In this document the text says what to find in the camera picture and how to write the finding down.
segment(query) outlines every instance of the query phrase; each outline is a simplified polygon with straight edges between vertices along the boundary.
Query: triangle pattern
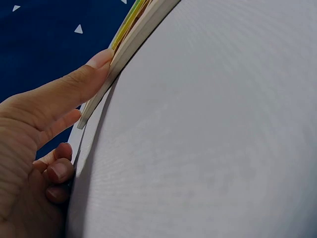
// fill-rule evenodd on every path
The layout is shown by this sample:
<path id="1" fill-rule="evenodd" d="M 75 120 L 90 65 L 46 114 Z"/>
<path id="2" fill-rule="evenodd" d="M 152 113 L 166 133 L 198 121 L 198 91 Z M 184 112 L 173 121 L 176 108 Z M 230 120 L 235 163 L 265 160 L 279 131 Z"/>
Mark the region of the triangle pattern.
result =
<path id="1" fill-rule="evenodd" d="M 20 7 L 21 7 L 21 6 L 14 5 L 12 11 L 15 11 L 15 10 L 19 9 Z"/>
<path id="2" fill-rule="evenodd" d="M 81 25 L 80 25 L 80 24 L 77 26 L 77 28 L 75 29 L 74 32 L 75 32 L 75 33 L 78 33 L 78 34 L 83 34 L 83 29 L 81 28 Z"/>

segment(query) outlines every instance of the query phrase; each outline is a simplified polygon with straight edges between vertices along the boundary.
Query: white surface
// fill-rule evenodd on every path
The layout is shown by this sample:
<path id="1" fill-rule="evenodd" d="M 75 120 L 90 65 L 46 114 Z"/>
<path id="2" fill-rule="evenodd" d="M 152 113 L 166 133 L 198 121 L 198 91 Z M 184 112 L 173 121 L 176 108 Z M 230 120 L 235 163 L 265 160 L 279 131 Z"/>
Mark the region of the white surface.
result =
<path id="1" fill-rule="evenodd" d="M 14 5 L 12 11 L 15 11 L 15 10 L 19 9 L 20 7 L 21 7 L 21 6 Z"/>
<path id="2" fill-rule="evenodd" d="M 79 34 L 83 34 L 83 29 L 81 28 L 81 25 L 80 25 L 80 24 L 77 26 L 77 28 L 75 29 L 74 32 L 75 32 L 75 33 L 79 33 Z"/>
<path id="3" fill-rule="evenodd" d="M 68 236 L 314 237 L 316 65 L 313 0 L 182 0 L 87 124 Z"/>

